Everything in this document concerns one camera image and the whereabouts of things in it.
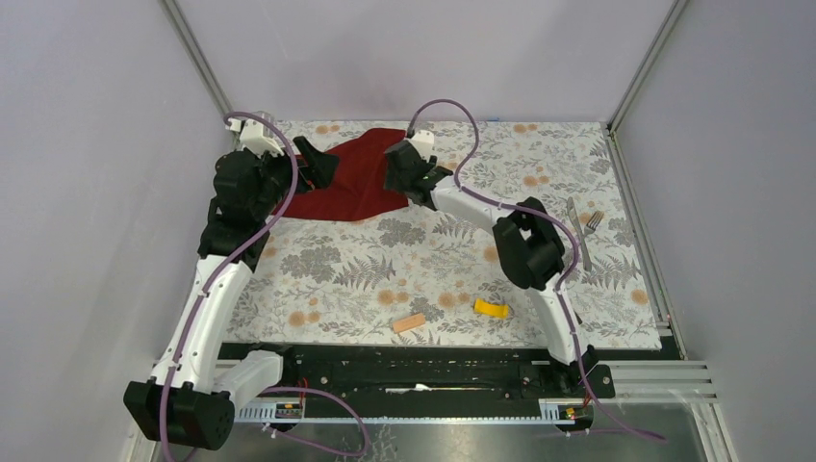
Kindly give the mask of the dark red cloth napkin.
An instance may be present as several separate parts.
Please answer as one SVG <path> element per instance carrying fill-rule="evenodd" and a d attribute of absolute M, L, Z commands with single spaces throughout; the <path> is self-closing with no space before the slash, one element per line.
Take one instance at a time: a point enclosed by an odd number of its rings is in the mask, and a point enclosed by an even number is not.
<path fill-rule="evenodd" d="M 404 195 L 384 188 L 385 150 L 403 139 L 402 130 L 373 128 L 329 149 L 340 159 L 331 185 L 296 195 L 284 216 L 352 222 L 406 208 Z"/>

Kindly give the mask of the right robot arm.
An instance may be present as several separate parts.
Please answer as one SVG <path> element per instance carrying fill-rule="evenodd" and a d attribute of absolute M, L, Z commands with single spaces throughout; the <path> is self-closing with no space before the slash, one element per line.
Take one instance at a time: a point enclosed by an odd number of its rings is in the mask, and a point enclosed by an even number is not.
<path fill-rule="evenodd" d="M 387 148 L 385 159 L 387 190 L 493 236 L 504 275 L 525 291 L 541 321 L 555 390 L 595 402 L 614 397 L 609 371 L 599 363 L 594 347 L 584 341 L 566 291 L 565 280 L 572 271 L 563 261 L 566 226 L 533 197 L 504 204 L 468 189 L 435 158 L 424 159 L 412 140 Z"/>

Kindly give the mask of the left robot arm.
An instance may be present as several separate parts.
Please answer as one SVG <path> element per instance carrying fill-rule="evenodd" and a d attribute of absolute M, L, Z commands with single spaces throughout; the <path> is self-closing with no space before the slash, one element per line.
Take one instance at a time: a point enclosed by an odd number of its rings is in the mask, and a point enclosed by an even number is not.
<path fill-rule="evenodd" d="M 294 148 L 245 147 L 215 165 L 215 196 L 200 237 L 191 292 L 173 336 L 143 382 L 130 382 L 123 403 L 143 436 L 195 449 L 220 449 L 237 414 L 266 388 L 277 396 L 297 386 L 297 368 L 274 352 L 250 353 L 217 373 L 226 325 L 268 241 L 273 211 L 297 193 L 327 188 L 336 155 L 304 137 Z"/>

